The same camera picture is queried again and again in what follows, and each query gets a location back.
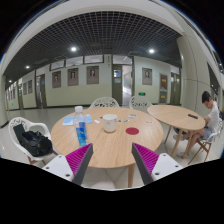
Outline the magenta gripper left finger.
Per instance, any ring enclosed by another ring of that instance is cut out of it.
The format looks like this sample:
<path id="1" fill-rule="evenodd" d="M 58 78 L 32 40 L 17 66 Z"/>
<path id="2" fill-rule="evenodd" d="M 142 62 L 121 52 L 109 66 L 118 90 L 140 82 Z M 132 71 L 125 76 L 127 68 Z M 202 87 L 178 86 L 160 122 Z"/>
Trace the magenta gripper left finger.
<path id="1" fill-rule="evenodd" d="M 90 143 L 66 156 L 56 156 L 43 167 L 43 170 L 68 180 L 69 182 L 73 182 L 76 185 L 81 185 L 92 155 L 93 144 Z"/>

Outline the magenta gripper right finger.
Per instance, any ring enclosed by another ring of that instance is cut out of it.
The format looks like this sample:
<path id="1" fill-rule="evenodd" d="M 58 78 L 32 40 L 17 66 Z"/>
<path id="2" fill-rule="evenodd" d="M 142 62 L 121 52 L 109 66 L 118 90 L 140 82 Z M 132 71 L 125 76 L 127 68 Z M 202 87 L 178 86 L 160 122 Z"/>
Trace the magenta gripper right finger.
<path id="1" fill-rule="evenodd" d="M 145 185 L 182 169 L 167 153 L 157 154 L 137 143 L 132 144 L 132 154 Z"/>

